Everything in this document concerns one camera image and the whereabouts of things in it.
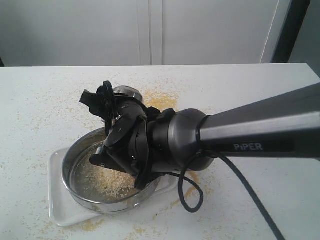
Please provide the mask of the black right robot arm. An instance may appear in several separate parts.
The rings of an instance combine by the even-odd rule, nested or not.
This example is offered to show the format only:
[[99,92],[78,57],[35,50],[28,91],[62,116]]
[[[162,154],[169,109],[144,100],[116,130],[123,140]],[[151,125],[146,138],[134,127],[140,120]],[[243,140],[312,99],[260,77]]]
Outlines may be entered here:
[[167,172],[202,171],[213,155],[301,158],[320,156],[320,86],[310,85],[215,115],[189,108],[160,111],[135,98],[135,90],[105,81],[80,102],[105,123],[106,139],[93,165],[131,175],[134,187]]

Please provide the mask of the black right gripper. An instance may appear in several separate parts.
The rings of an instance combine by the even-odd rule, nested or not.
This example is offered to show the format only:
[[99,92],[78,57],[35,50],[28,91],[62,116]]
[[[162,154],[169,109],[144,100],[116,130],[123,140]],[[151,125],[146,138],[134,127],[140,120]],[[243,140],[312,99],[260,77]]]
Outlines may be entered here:
[[104,81],[96,93],[84,90],[80,103],[89,107],[92,115],[102,118],[106,123],[114,124],[108,131],[106,140],[109,145],[118,142],[128,143],[131,166],[136,171],[134,188],[142,191],[153,182],[157,175],[152,172],[153,154],[149,151],[147,126],[160,115],[160,110],[146,107],[135,99],[117,104],[115,116],[115,94],[110,81]]

